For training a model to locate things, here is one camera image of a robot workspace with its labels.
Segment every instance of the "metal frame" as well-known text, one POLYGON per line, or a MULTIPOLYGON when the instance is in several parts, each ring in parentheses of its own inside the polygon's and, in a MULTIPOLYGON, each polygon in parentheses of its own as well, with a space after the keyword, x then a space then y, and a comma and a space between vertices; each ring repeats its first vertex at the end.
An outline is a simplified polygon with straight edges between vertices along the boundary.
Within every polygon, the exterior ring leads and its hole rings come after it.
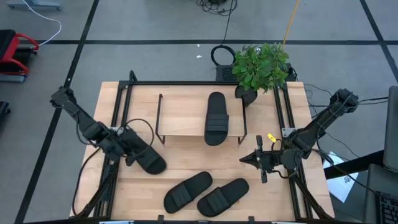
MULTIPOLYGON (((121 102, 121 96, 122 96, 122 90, 127 87, 127 95, 126 95, 126 99, 124 102, 124 109, 123 109, 123 116, 122 116, 122 124, 126 123, 127 120, 127 113, 128 113, 128 108, 129 108, 129 104, 130 104, 130 100, 131 100, 131 94, 132 94, 132 87, 134 85, 238 85, 238 82, 196 82, 196 81, 178 81, 178 82, 153 82, 153 81, 137 81, 135 75, 132 77, 132 75, 130 74, 130 80, 129 81, 120 81, 119 82, 119 86, 118 86, 118 92, 116 94, 116 101, 115 101, 115 109, 113 111, 113 117, 112 117, 112 126, 116 125, 116 120, 117 120, 117 115, 118 115, 118 111, 119 111, 119 106, 120 106, 120 102, 121 102)), ((293 113, 292 113, 292 107, 290 104, 290 98, 289 98, 289 93, 287 90, 287 85, 284 86, 283 88, 281 88, 283 93, 284 93, 284 99, 285 99, 285 106, 286 106, 286 110, 287 110, 287 114, 288 114, 288 120, 289 120, 289 126, 291 128, 294 128, 294 119, 293 119, 293 113)), ((284 117, 283 117, 283 113, 282 113, 282 106, 280 103, 280 97, 279 97, 279 92, 278 92, 278 88, 274 89, 274 95, 275 95, 275 103, 276 103, 276 108, 277 108, 277 114, 278 114, 278 120, 279 120, 279 126, 280 126, 280 130, 281 130, 281 134, 282 134, 282 128, 285 128, 285 123, 284 123, 284 117)), ((165 141, 165 139, 161 138, 158 134, 158 126, 159 126, 159 115, 160 115, 160 104, 161 104, 161 99, 162 99, 163 95, 159 95, 159 102, 158 102, 158 110, 157 110, 157 121, 156 121, 156 135, 158 136, 159 140, 165 141)), ((246 137, 247 135, 247 131, 246 131, 246 112, 244 109, 244 101, 242 101, 243 103, 243 113, 244 113, 244 126, 245 126, 245 135, 243 136, 242 140, 240 140, 240 138, 238 139, 238 141, 242 142, 244 137, 246 137)), ((115 162, 114 164, 110 164, 109 160, 106 159, 104 161, 104 166, 103 166, 103 170, 102 170, 102 175, 101 175, 101 183, 102 181, 105 179, 106 175, 110 172, 111 168, 114 167, 114 169, 118 169, 119 168, 119 161, 115 162)), ((303 167, 302 165, 300 165, 299 170, 298 170, 298 174, 300 176, 300 178, 302 180, 304 180, 304 184, 305 186, 307 186, 306 182, 305 182, 305 174, 303 171, 303 167)), ((117 175, 115 177, 115 180, 112 182, 111 186, 109 187, 107 193, 103 196, 102 200, 97 204, 96 208, 95 208, 95 215, 96 216, 100 216, 100 215, 104 215, 107 217, 111 217, 111 211, 112 211, 112 204, 113 204, 113 199, 114 199, 114 191, 115 191, 115 186, 116 186, 116 180, 117 180, 117 175)), ((294 181, 292 179, 289 179, 289 186, 290 186, 290 194, 292 197, 292 205, 293 205, 293 210, 294 210, 294 215, 295 215, 295 219, 298 220, 301 217, 300 214, 300 207, 299 207, 299 200, 297 197, 297 190, 294 184, 294 181)), ((309 202, 307 201, 307 199, 303 198, 304 200, 304 205, 305 205, 305 211, 307 214, 307 218, 313 218, 312 216, 312 209, 309 205, 309 202)))
MULTIPOLYGON (((159 94, 159 100, 157 102, 157 113, 156 113, 156 127, 155 127, 155 134, 159 138, 160 142, 162 144, 165 144, 166 142, 166 136, 160 136, 159 135, 159 119, 160 119, 160 108, 162 106, 162 98, 163 95, 159 94)), ((242 144, 244 138, 248 135, 248 127, 246 126, 246 109, 244 107, 244 99, 242 98, 242 110, 243 110, 243 129, 244 129, 244 135, 241 137, 238 137, 238 144, 242 144)))
MULTIPOLYGON (((131 94, 132 94, 132 88, 134 85, 238 85, 238 82, 147 82, 147 81, 137 81, 136 76, 134 75, 133 72, 130 72, 130 80, 129 81, 120 81, 119 86, 118 86, 118 92, 116 93, 116 100, 114 104, 114 110, 113 110, 113 116, 111 120, 111 125, 115 126, 117 123, 117 117, 118 117, 118 112, 120 109, 120 104, 121 104, 121 97, 122 97, 122 92, 126 88, 127 89, 127 95, 126 99, 124 102, 124 109, 123 109, 123 115, 122 115, 122 121, 121 124, 126 124, 127 121, 127 114, 128 114, 128 109, 129 109, 129 104, 131 101, 131 94)), ((277 107, 277 113, 278 113, 278 118, 279 118, 279 124, 282 127, 284 127, 284 119, 283 119, 283 114, 282 114, 282 107, 280 105, 280 98, 279 98, 279 93, 275 94, 275 102, 276 102, 276 107, 277 107)), ((294 125, 293 121, 293 116, 291 113, 291 106, 290 106, 290 100, 285 96, 285 102, 286 102, 286 107, 288 111, 288 117, 289 117, 289 123, 291 126, 294 125)), ((102 183, 107 175, 110 174, 110 172, 116 169, 116 175, 115 178, 112 180, 112 183, 108 186, 108 188, 105 190, 104 194, 102 195, 101 200, 96 204, 94 212, 93 212, 93 217, 91 218, 72 218, 72 219, 67 219, 67 220, 54 220, 54 221, 47 221, 47 222, 40 222, 40 223, 48 223, 48 224, 60 224, 60 223, 101 223, 105 221, 111 221, 111 212, 112 212, 112 207, 113 207, 113 200, 114 200, 114 194, 116 190, 116 182, 118 179, 118 169, 119 169, 119 161, 114 161, 113 163, 105 158, 104 163, 103 163, 103 168, 102 168, 102 173, 101 173, 101 180, 100 183, 102 183)), ((304 174, 302 172, 303 170, 299 170, 298 173, 300 175, 300 178, 304 178, 304 174)), ((307 218, 302 218, 300 216, 300 208, 299 208, 299 203, 298 203, 298 198, 297 198, 297 193, 296 193, 296 188, 295 184, 293 183, 292 180, 289 179, 289 184, 290 184, 290 192, 292 196, 292 205, 293 205, 293 210, 295 214, 295 221, 294 222, 289 222, 289 223, 295 223, 295 222, 300 222, 300 223, 348 223, 348 222, 338 222, 335 220, 317 220, 313 219, 312 216, 308 216, 307 218)), ((135 224, 163 224, 163 223, 169 223, 169 224, 256 224, 256 223, 275 223, 275 222, 257 222, 254 220, 254 217, 248 217, 247 221, 208 221, 208 220, 187 220, 187 221, 165 221, 163 215, 159 215, 158 220, 134 220, 133 222, 125 221, 117 221, 116 223, 122 223, 122 224, 127 224, 127 223, 135 223, 135 224)))

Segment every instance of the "slide sandal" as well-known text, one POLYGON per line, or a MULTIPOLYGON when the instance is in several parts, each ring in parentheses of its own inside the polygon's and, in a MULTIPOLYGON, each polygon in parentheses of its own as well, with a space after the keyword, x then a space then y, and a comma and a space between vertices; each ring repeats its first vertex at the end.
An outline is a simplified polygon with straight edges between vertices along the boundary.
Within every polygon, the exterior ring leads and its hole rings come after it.
POLYGON ((200 172, 193 177, 184 180, 164 197, 164 208, 167 213, 175 213, 192 202, 213 183, 213 178, 208 172, 200 172))
POLYGON ((201 198, 198 202, 199 212, 206 217, 215 217, 229 209, 235 202, 249 191, 249 184, 238 178, 225 186, 201 198))
MULTIPOLYGON (((148 144, 142 140, 135 131, 129 129, 120 134, 122 141, 126 142, 135 154, 139 154, 148 147, 148 144)), ((136 158, 138 164, 148 174, 159 174, 166 170, 166 161, 160 156, 152 146, 148 148, 143 154, 136 158)))
POLYGON ((217 146, 224 142, 228 135, 228 120, 224 94, 211 93, 205 123, 205 142, 207 145, 217 146))

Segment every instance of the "white paper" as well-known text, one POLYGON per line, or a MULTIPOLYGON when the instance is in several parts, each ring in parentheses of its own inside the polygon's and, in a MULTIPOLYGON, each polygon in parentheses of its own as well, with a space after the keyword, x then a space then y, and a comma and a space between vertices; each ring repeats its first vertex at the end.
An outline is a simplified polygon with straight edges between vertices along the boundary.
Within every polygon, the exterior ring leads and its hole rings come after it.
MULTIPOLYGON (((335 162, 335 165, 344 162, 342 159, 340 159, 340 157, 336 156, 334 152, 330 152, 329 156, 333 162, 335 162)), ((330 167, 330 163, 328 161, 324 161, 323 168, 327 167, 330 167)), ((356 179, 358 173, 350 174, 350 176, 356 179)), ((347 196, 354 185, 354 181, 347 175, 327 180, 327 182, 329 192, 343 203, 346 201, 347 196)))

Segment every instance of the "wooden platform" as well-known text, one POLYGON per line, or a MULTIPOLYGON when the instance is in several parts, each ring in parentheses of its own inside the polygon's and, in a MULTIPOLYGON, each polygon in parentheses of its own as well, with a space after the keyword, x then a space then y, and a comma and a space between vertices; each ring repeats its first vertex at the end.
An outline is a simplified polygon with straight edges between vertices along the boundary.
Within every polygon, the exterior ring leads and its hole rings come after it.
MULTIPOLYGON (((117 85, 117 82, 104 82, 99 94, 94 118, 106 125, 110 125, 111 122, 117 85)), ((234 86, 134 86, 128 119, 143 118, 154 127, 159 93, 165 96, 175 95, 175 97, 178 93, 184 93, 187 94, 184 97, 188 97, 189 94, 191 97, 203 98, 204 93, 211 91, 220 91, 226 95, 226 98, 230 98, 234 86)), ((280 95, 282 107, 285 109, 282 92, 280 95)), ((289 95, 296 126, 306 126, 311 121, 311 116, 303 83, 289 83, 289 95)), ((119 123, 122 110, 121 108, 119 112, 119 123)), ((181 105, 181 110, 186 110, 186 106, 181 105)), ((239 111, 229 110, 228 113, 234 115, 240 111, 240 109, 239 111)), ((213 147, 206 145, 203 136, 169 136, 165 145, 155 138, 153 147, 167 162, 167 170, 160 175, 149 175, 136 163, 128 167, 124 161, 121 162, 112 218, 156 220, 158 215, 164 215, 165 220, 243 221, 248 220, 248 216, 254 216, 256 221, 294 220, 288 180, 281 179, 278 174, 269 174, 268 183, 262 184, 258 170, 239 162, 241 157, 255 149, 257 134, 263 136, 264 150, 269 150, 271 146, 271 140, 266 137, 268 133, 280 138, 273 92, 269 91, 266 94, 259 92, 257 100, 246 108, 246 117, 248 135, 240 146, 236 138, 227 138, 223 144, 213 147), (212 175, 213 185, 181 211, 174 214, 166 213, 163 206, 166 192, 174 185, 203 170, 212 175), (246 179, 250 187, 249 192, 241 200, 217 217, 207 218, 200 214, 197 210, 197 202, 202 196, 215 187, 225 185, 239 177, 246 179)), ((144 123, 137 121, 131 126, 145 141, 150 141, 149 128, 144 123)), ((88 146, 85 159, 93 151, 94 149, 88 146)), ((78 211, 84 207, 98 188, 103 158, 104 154, 98 153, 87 163, 83 171, 76 198, 78 211)), ((320 157, 312 153, 307 160, 303 161, 303 166, 309 190, 325 211, 333 216, 320 157)), ((285 174, 282 167, 278 169, 285 174)), ((301 214, 305 217, 301 194, 299 194, 299 200, 301 214)))

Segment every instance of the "floor tile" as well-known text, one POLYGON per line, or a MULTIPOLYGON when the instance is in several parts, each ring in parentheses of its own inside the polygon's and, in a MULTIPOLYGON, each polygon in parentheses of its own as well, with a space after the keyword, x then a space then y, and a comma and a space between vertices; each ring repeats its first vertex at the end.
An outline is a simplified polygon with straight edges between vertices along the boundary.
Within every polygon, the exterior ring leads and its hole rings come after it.
POLYGON ((384 40, 398 40, 398 15, 395 0, 366 0, 369 10, 383 36, 384 40))
MULTIPOLYGON (((228 1, 221 8, 229 6, 228 1)), ((239 1, 227 39, 283 39, 294 6, 294 1, 239 1)), ((226 22, 227 17, 203 12, 195 1, 101 0, 88 39, 222 39, 226 22)), ((305 0, 297 9, 289 39, 376 37, 359 1, 305 0)))
MULTIPOLYGON (((41 10, 39 14, 61 22, 62 30, 54 40, 79 40, 86 24, 93 0, 57 0, 62 10, 41 10)), ((36 40, 47 40, 59 30, 59 24, 33 12, 11 9, 5 1, 0 4, 0 29, 13 29, 36 40)))
POLYGON ((75 49, 75 45, 45 45, 32 61, 25 83, 0 83, 0 100, 8 101, 12 110, 2 124, 0 138, 0 216, 4 223, 14 222, 21 205, 53 116, 50 96, 63 85, 75 49))

